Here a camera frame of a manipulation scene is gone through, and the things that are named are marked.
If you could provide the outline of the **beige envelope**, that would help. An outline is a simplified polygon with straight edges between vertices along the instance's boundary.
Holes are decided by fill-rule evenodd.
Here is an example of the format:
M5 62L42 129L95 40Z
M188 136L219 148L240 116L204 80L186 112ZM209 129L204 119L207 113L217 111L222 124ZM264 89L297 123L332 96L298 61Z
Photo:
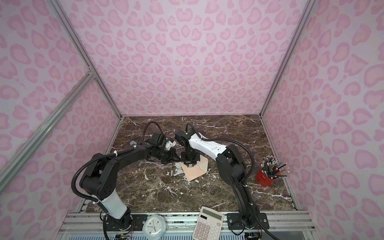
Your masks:
M189 182L195 180L196 178L204 175L208 171L208 159L200 155L200 161L197 161L197 164L193 167L188 167L184 163L181 163L183 172Z

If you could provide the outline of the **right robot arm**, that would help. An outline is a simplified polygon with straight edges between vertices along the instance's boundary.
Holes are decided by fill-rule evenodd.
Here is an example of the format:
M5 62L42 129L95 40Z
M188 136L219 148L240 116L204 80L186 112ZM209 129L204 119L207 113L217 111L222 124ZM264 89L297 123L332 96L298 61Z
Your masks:
M181 160L187 166L194 166L200 161L200 154L215 160L221 179L229 185L236 197L241 223L245 228L260 227L267 230L266 223L260 217L260 209L253 201L248 188L248 178L253 172L255 161L251 158L251 170L247 171L245 161L236 145L244 145L233 140L209 140L194 131L178 131L175 135L177 143L185 150L181 153Z

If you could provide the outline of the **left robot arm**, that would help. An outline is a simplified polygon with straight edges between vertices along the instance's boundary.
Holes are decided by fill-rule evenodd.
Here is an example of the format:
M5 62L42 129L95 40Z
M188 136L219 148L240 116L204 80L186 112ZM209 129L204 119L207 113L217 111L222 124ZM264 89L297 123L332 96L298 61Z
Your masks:
M90 162L80 169L84 173L80 180L80 188L87 197L96 203L110 217L121 220L130 214L116 191L119 171L123 168L151 157L162 164L177 162L176 141L161 133L154 133L146 142L131 142L131 148L121 152L94 155Z

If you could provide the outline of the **white calculator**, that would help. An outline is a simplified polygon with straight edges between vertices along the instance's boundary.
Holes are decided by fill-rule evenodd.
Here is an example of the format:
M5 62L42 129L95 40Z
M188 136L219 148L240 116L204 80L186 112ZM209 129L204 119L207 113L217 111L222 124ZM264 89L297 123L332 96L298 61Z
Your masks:
M193 240L219 240L224 214L202 207L193 232Z

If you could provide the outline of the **white round clock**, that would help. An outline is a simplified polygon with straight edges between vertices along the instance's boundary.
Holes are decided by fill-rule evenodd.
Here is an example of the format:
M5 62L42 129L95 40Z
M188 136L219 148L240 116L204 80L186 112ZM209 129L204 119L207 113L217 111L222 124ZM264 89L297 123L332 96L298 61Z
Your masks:
M151 215L143 225L142 232L148 240L160 240L166 233L166 220L160 215Z

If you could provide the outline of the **red pen holder cup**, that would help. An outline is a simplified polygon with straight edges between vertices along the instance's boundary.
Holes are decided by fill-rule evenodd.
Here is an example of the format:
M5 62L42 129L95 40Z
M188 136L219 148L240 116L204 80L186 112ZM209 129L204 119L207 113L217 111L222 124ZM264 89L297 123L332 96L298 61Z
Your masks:
M263 158L261 169L256 174L256 181L262 187L269 187L275 180L288 176L287 164L279 163L277 158L268 155Z

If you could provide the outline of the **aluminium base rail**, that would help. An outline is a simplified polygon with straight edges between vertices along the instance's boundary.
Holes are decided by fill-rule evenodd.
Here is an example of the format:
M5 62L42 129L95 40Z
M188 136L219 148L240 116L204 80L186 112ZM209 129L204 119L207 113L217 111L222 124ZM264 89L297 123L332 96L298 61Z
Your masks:
M269 231L280 240L318 240L314 223L307 211L265 211ZM198 212L158 213L166 223L164 240L189 240L198 219ZM67 214L57 240L103 240L105 238L99 213Z

